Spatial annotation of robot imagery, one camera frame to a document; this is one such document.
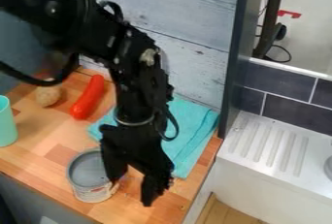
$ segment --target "tin can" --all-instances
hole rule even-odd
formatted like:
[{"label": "tin can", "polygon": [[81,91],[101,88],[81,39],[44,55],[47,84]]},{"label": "tin can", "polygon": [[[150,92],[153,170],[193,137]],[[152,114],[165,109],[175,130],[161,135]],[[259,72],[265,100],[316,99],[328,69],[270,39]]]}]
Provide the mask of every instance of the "tin can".
[{"label": "tin can", "polygon": [[100,203],[118,190],[106,176],[99,148],[84,151],[75,156],[67,168],[67,178],[72,185],[74,195],[85,203]]}]

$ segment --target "blue towel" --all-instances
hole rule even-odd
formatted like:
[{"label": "blue towel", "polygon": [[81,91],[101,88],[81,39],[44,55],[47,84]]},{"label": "blue towel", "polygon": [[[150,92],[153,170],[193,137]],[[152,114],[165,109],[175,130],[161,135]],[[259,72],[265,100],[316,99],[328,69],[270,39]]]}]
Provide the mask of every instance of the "blue towel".
[{"label": "blue towel", "polygon": [[[162,148],[175,165],[173,176],[186,178],[213,135],[218,114],[179,97],[170,102],[169,106],[179,122],[180,133],[171,142],[163,141]],[[96,141],[102,139],[99,126],[103,124],[116,126],[114,110],[110,110],[108,114],[88,127],[89,135]],[[174,127],[169,122],[166,136],[171,137],[174,132]]]}]

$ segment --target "red pepper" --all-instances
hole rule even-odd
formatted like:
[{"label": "red pepper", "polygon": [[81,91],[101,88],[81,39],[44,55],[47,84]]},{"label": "red pepper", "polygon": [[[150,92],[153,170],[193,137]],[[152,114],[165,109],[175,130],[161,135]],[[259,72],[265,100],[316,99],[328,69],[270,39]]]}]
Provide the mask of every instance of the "red pepper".
[{"label": "red pepper", "polygon": [[79,100],[70,108],[70,115],[76,119],[86,119],[94,110],[104,94],[104,78],[101,75],[92,76],[89,84]]}]

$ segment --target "wooden countertop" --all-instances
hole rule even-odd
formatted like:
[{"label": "wooden countertop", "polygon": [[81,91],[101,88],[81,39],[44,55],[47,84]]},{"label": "wooden countertop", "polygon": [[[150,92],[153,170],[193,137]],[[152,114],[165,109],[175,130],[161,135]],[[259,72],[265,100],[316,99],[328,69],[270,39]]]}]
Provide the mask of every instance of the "wooden countertop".
[{"label": "wooden countertop", "polygon": [[85,69],[73,73],[63,83],[62,99],[48,109],[35,103],[34,86],[21,84],[7,94],[19,138],[0,148],[0,172],[96,222],[181,223],[215,160],[221,144],[217,137],[210,140],[189,177],[176,179],[151,208],[144,208],[140,202],[142,175],[132,168],[111,199],[87,204],[74,197],[65,175],[66,166],[75,154],[97,145],[86,133],[86,126],[115,103],[114,85],[108,80],[107,93],[88,120],[77,121],[68,114],[94,73]]}]

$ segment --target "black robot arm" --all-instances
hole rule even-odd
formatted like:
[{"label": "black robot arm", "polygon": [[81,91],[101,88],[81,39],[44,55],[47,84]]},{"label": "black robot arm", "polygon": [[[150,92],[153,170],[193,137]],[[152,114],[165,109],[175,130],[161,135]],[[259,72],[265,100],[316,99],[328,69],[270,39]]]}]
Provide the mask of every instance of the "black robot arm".
[{"label": "black robot arm", "polygon": [[[107,175],[119,180],[131,165],[145,174],[142,202],[169,188],[174,165],[161,148],[179,126],[168,109],[173,87],[161,69],[159,48],[146,33],[123,19],[114,2],[96,0],[0,0],[0,10],[32,25],[34,34],[51,48],[71,53],[54,81],[33,79],[0,62],[0,70],[25,82],[51,86],[65,80],[79,54],[102,62],[116,85],[117,127],[101,127],[101,149]],[[165,136],[167,122],[175,126]]]}]

